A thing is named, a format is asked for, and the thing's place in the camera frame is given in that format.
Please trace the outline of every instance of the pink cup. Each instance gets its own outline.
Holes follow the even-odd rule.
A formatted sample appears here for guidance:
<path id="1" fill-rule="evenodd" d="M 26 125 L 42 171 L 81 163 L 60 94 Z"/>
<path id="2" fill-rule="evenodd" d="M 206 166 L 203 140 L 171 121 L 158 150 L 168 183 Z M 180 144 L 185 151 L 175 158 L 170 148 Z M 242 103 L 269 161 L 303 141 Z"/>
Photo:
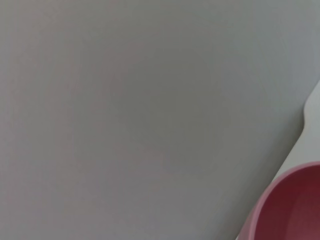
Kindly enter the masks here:
<path id="1" fill-rule="evenodd" d="M 238 240 L 320 240 L 320 161 L 293 167 L 274 180 Z"/>

